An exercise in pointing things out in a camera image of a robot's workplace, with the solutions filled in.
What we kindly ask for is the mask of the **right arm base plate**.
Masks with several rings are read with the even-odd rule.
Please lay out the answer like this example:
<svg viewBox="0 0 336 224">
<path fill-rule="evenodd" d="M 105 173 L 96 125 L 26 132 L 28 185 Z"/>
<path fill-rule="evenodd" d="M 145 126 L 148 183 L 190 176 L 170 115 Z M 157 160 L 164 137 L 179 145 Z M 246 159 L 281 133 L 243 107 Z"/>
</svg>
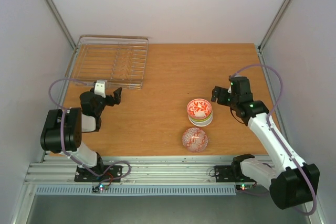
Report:
<svg viewBox="0 0 336 224">
<path fill-rule="evenodd" d="M 255 183 L 249 177 L 237 177 L 229 165 L 214 166 L 214 175 L 217 183 Z"/>
</svg>

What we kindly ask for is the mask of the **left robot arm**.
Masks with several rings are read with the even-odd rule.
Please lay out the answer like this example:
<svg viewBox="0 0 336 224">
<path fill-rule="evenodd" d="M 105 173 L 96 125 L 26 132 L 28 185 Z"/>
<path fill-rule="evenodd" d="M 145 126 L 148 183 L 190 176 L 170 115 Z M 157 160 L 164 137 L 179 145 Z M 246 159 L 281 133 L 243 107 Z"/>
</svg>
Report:
<svg viewBox="0 0 336 224">
<path fill-rule="evenodd" d="M 103 110 L 120 104 L 121 93 L 122 88 L 112 95 L 91 89 L 80 95 L 81 107 L 50 110 L 40 137 L 42 149 L 70 158 L 77 163 L 78 173 L 94 181 L 102 180 L 106 174 L 102 158 L 82 141 L 82 134 L 100 130 Z"/>
</svg>

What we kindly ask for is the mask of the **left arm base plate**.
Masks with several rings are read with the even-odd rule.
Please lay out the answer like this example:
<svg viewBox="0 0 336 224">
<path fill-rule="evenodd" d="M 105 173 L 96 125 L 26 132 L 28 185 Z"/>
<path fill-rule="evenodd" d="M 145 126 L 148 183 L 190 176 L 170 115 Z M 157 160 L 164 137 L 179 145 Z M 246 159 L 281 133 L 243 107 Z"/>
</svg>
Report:
<svg viewBox="0 0 336 224">
<path fill-rule="evenodd" d="M 94 173 L 102 176 L 96 176 L 85 168 L 77 167 L 74 181 L 85 183 L 98 183 L 106 179 L 109 182 L 111 180 L 111 177 L 113 177 L 113 182 L 120 182 L 121 179 L 119 177 L 123 174 L 122 166 L 114 165 L 109 168 L 107 172 L 103 173 L 107 167 L 107 165 L 104 165 L 103 168 L 92 169 Z"/>
</svg>

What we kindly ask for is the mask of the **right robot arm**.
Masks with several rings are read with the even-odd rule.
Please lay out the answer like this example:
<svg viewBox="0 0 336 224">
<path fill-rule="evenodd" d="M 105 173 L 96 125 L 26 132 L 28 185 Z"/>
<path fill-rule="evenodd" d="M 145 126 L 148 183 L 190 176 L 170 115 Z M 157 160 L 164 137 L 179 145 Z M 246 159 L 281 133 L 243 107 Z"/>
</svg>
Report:
<svg viewBox="0 0 336 224">
<path fill-rule="evenodd" d="M 288 144 L 274 123 L 268 108 L 254 100 L 247 77 L 230 77 L 228 89 L 215 86 L 211 101 L 227 106 L 260 140 L 272 160 L 273 167 L 251 154 L 233 158 L 232 175 L 237 181 L 254 180 L 266 188 L 280 209 L 312 202 L 317 206 L 320 171 L 315 164 L 307 164 Z"/>
</svg>

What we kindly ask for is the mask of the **chrome wire dish rack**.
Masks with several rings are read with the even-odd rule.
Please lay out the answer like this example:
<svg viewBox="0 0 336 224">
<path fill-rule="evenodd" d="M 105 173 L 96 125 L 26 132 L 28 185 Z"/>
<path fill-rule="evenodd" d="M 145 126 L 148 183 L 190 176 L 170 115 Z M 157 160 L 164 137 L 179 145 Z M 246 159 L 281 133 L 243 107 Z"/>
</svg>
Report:
<svg viewBox="0 0 336 224">
<path fill-rule="evenodd" d="M 142 36 L 82 35 L 66 70 L 67 78 L 87 84 L 141 89 L 149 40 Z"/>
</svg>

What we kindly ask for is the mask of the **red floral pattern bowl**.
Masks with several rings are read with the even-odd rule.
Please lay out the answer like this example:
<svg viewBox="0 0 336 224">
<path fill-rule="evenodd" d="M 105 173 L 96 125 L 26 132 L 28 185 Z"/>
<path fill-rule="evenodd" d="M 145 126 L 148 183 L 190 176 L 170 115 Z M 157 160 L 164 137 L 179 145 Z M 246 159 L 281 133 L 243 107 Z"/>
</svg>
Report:
<svg viewBox="0 0 336 224">
<path fill-rule="evenodd" d="M 210 102 L 205 99 L 194 99 L 190 101 L 186 107 L 187 114 L 193 119 L 203 120 L 212 113 Z"/>
</svg>

